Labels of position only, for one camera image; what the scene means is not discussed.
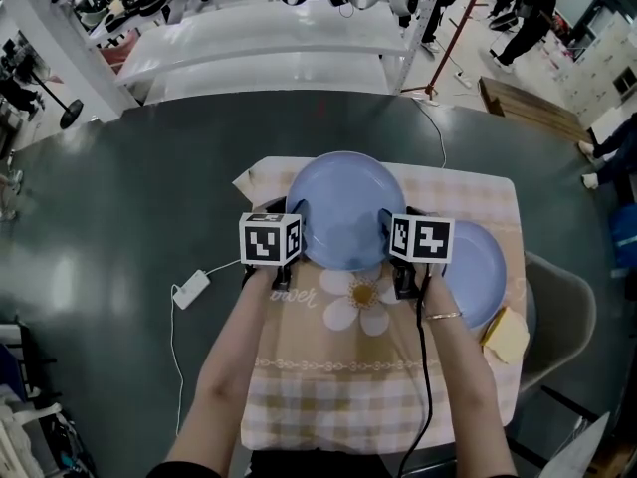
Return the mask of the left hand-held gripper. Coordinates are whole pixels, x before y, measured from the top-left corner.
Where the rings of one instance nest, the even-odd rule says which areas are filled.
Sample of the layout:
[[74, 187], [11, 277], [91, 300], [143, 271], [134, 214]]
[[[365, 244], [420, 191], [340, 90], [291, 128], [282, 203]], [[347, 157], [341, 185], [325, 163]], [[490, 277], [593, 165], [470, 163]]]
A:
[[240, 263], [245, 268], [245, 285], [258, 268], [276, 268], [272, 284], [275, 292], [288, 292], [292, 283], [292, 265], [304, 252], [307, 240], [310, 204], [301, 199], [287, 207], [281, 197], [253, 212], [243, 213], [239, 222]]

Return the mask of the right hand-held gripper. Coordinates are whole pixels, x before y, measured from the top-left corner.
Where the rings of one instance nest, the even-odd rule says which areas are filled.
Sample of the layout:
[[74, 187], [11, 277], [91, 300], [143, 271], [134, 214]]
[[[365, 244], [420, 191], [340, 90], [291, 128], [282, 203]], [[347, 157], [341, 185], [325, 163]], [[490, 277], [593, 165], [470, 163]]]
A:
[[408, 206], [403, 214], [380, 209], [378, 222], [387, 242], [396, 298], [417, 299], [421, 288], [416, 283], [415, 265], [446, 268], [451, 263], [456, 220]]

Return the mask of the big blue plate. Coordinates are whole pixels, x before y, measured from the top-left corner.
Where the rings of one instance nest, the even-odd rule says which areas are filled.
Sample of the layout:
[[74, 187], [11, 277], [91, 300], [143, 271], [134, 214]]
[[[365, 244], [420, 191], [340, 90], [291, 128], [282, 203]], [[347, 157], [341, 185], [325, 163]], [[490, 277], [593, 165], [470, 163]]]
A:
[[468, 327], [488, 323], [500, 309], [507, 285], [506, 261], [496, 238], [475, 222], [457, 220], [444, 278]]
[[294, 178], [287, 207], [301, 199], [311, 208], [305, 255], [325, 269], [349, 272], [372, 269], [386, 259], [378, 212], [406, 208], [394, 175], [376, 159], [352, 151], [311, 160]]

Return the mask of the person's left forearm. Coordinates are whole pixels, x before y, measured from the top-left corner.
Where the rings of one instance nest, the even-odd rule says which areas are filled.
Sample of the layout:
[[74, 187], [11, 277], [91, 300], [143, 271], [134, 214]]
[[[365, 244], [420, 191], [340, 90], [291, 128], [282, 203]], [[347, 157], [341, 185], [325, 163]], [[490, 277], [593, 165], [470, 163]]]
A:
[[204, 361], [181, 430], [147, 478], [227, 478], [276, 279], [263, 266], [249, 277]]

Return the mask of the person's right forearm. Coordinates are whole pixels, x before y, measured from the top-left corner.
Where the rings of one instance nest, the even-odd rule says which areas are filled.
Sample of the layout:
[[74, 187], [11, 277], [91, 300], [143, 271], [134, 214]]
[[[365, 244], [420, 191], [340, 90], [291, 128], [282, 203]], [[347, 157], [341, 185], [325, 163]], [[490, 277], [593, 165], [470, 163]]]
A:
[[424, 311], [447, 388], [457, 478], [516, 477], [492, 370], [437, 268], [429, 276]]

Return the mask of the white power adapter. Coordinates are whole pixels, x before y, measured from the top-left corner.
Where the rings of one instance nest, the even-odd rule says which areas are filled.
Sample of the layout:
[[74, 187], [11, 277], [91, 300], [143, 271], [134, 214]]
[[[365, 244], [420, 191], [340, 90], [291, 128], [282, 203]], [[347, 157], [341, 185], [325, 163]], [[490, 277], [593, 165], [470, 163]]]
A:
[[202, 270], [196, 270], [182, 285], [172, 287], [171, 301], [180, 310], [186, 310], [209, 285], [208, 275]]

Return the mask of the white metal shelving rack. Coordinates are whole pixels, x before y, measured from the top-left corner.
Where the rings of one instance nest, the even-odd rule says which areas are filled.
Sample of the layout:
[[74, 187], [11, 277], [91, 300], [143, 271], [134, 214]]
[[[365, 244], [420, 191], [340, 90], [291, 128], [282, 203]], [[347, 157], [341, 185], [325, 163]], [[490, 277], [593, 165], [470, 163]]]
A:
[[149, 83], [149, 105], [258, 91], [399, 95], [436, 2], [419, 0], [402, 29], [384, 1], [362, 10], [325, 0], [218, 0], [143, 32], [113, 81]]

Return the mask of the wooden pallet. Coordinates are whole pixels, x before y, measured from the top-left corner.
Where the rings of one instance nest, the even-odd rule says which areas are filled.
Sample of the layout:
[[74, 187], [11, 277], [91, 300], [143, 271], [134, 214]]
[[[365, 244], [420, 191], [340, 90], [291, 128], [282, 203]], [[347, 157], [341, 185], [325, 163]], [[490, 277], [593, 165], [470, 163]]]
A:
[[487, 112], [541, 128], [572, 142], [592, 143], [591, 134], [572, 112], [506, 83], [480, 77], [479, 92]]

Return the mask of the grey shell chair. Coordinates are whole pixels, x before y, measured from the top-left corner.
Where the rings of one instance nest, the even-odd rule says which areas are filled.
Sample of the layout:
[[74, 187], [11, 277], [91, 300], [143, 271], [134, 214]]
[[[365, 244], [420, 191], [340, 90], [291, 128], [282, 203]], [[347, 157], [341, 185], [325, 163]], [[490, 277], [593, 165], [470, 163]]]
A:
[[525, 252], [530, 343], [519, 394], [578, 357], [590, 342], [597, 316], [594, 293], [581, 277]]

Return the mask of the orange metal coat stand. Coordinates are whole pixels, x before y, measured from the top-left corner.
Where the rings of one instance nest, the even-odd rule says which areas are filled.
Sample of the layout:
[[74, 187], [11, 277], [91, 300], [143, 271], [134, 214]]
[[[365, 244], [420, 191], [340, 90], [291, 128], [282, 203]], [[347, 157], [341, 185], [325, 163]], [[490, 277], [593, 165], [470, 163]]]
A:
[[[424, 48], [417, 50], [403, 85], [408, 95], [423, 97], [424, 87], [435, 79], [434, 100], [439, 104], [478, 111], [484, 109], [478, 81], [480, 77], [493, 75], [488, 50], [495, 35], [483, 22], [490, 6], [478, 0], [459, 38], [453, 38], [469, 3], [470, 0], [456, 0], [444, 11], [442, 21], [435, 32], [438, 53], [431, 55]], [[454, 78], [454, 74], [459, 71], [471, 81], [470, 89]]]

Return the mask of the teal wrapped box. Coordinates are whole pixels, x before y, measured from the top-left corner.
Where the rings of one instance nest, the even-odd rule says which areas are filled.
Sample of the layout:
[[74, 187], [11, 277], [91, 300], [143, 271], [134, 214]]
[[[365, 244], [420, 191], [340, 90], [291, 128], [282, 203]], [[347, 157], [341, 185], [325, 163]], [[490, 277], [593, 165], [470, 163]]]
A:
[[614, 250], [613, 279], [625, 278], [637, 270], [637, 203], [622, 206], [608, 220]]

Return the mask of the person's black clothing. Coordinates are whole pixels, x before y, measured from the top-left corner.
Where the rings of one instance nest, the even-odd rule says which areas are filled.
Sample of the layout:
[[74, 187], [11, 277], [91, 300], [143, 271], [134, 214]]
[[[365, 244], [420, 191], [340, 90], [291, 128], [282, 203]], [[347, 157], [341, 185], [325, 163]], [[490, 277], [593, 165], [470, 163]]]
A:
[[[156, 465], [145, 478], [222, 478], [215, 470], [186, 461]], [[322, 450], [254, 451], [242, 478], [393, 478], [378, 455]]]

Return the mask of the black floor stand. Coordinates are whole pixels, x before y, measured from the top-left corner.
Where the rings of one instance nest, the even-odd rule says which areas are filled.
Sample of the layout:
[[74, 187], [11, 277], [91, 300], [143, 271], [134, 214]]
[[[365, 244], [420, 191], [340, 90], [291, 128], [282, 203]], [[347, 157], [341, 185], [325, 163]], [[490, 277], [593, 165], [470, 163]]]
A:
[[68, 129], [76, 122], [84, 108], [81, 100], [75, 99], [67, 105], [46, 86], [46, 83], [31, 68], [22, 68], [21, 71], [39, 85], [64, 110], [59, 122], [62, 130]]

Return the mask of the white marble table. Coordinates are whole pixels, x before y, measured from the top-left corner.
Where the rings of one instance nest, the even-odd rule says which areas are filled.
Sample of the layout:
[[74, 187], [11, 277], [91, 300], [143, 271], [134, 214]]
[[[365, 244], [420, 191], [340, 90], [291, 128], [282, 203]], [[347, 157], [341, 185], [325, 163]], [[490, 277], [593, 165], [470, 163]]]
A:
[[566, 447], [563, 457], [564, 478], [584, 478], [604, 435], [608, 418], [609, 412], [604, 413]]

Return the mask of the white fabric bag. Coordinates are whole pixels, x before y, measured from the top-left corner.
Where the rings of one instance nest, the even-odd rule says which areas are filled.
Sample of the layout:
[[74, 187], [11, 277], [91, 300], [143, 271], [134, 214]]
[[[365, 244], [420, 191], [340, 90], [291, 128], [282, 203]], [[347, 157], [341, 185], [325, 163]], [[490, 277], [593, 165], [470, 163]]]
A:
[[0, 387], [0, 478], [59, 478], [61, 469], [40, 425], [60, 414], [53, 403], [44, 409], [25, 404], [8, 387]]

